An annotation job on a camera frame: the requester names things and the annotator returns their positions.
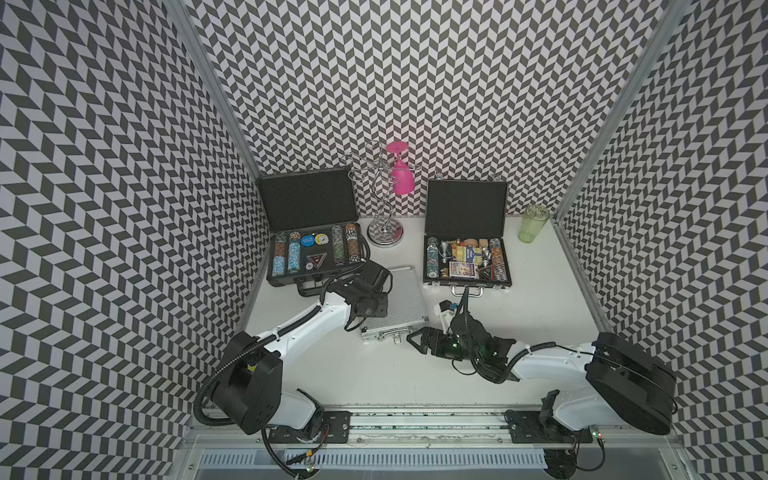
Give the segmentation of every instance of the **stand base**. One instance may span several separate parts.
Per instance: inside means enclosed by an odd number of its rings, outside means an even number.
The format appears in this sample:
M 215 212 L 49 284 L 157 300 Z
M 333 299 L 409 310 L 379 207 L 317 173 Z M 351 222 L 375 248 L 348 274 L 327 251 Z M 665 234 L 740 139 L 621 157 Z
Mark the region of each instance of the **stand base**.
M 505 412 L 504 419 L 507 421 L 512 443 L 572 443 L 574 435 L 577 439 L 581 438 L 581 443 L 592 443 L 589 429 L 572 432 L 558 423 L 544 427 L 538 416 L 539 412 Z
M 378 217 L 368 226 L 368 240 L 377 247 L 394 247 L 402 240 L 402 223 Z
M 323 412 L 323 420 L 320 425 L 329 425 L 330 432 L 326 438 L 326 443 L 346 443 L 349 439 L 349 419 L 352 414 L 347 411 Z M 325 432 L 321 426 L 320 433 L 316 439 L 302 438 L 301 430 L 292 429 L 280 425 L 270 430 L 270 443 L 313 443 L 319 442 L 320 437 Z

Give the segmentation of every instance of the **green plastic cup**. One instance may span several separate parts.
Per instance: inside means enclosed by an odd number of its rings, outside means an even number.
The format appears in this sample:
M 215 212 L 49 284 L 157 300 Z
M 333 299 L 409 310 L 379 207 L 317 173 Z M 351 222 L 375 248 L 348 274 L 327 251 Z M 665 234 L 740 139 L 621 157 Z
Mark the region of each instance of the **green plastic cup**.
M 521 242 L 530 243 L 536 238 L 544 224 L 549 220 L 549 209 L 544 205 L 528 205 L 523 214 L 518 238 Z

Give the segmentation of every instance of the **ventilation grille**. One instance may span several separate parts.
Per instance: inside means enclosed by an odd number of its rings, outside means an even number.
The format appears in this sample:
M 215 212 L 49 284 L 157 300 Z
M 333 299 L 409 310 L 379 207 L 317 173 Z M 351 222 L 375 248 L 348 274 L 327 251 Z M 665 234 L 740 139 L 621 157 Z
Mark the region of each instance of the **ventilation grille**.
M 315 455 L 315 465 L 355 470 L 459 470 L 547 468 L 541 449 L 327 449 Z M 306 449 L 288 449 L 285 458 Z M 207 449 L 200 468 L 272 468 L 263 449 Z

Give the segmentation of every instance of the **black briefcase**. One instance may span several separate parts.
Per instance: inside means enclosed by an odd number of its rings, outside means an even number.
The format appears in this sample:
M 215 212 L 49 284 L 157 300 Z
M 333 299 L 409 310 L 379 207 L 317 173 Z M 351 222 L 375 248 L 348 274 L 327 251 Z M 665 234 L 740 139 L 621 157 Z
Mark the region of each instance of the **black briefcase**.
M 325 279 L 359 265 L 362 233 L 357 223 L 355 189 L 349 179 L 348 167 L 261 177 L 257 188 L 270 227 L 266 275 L 270 285 L 296 285 L 301 296 L 319 295 Z M 355 235 L 347 231 L 350 225 Z M 341 227 L 343 232 L 343 263 L 339 258 L 341 250 L 337 248 L 336 255 L 334 252 L 335 226 Z M 291 273 L 292 235 L 299 237 L 300 246 L 298 270 Z M 354 255 L 354 242 L 348 237 L 358 239 L 357 256 Z M 285 240 L 282 247 L 277 245 L 281 240 Z M 275 261 L 276 250 L 283 254 L 282 269 L 282 261 Z
M 507 250 L 504 245 L 504 220 L 507 210 L 507 183 L 480 180 L 429 180 L 427 183 L 427 207 L 425 219 L 424 277 L 427 285 L 476 286 L 481 288 L 509 288 L 512 285 Z M 437 275 L 434 276 L 435 251 L 430 240 L 437 240 Z M 466 240 L 487 240 L 493 252 L 489 265 L 482 264 L 482 247 L 472 247 L 472 259 L 463 250 L 462 258 L 453 255 L 452 245 L 465 247 Z M 443 255 L 443 243 L 449 243 L 449 256 Z M 492 248 L 498 244 L 499 250 Z M 481 259 L 474 252 L 480 250 Z M 432 250 L 432 268 L 430 267 Z

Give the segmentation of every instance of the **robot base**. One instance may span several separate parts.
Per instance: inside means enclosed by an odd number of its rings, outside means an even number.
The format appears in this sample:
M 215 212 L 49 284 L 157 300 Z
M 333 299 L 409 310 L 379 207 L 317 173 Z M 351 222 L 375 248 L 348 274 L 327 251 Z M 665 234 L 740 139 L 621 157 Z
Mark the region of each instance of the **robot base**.
M 349 439 L 349 420 L 352 413 L 347 411 L 323 412 L 320 431 L 315 439 L 306 439 L 302 430 L 280 425 L 270 430 L 270 443 L 310 443 L 319 442 L 325 432 L 325 425 L 330 427 L 325 443 L 346 443 Z
M 573 443 L 581 436 L 581 443 L 592 443 L 589 429 L 572 432 L 564 426 L 555 423 L 545 429 L 538 421 L 539 412 L 507 410 L 504 419 L 507 421 L 512 443 Z

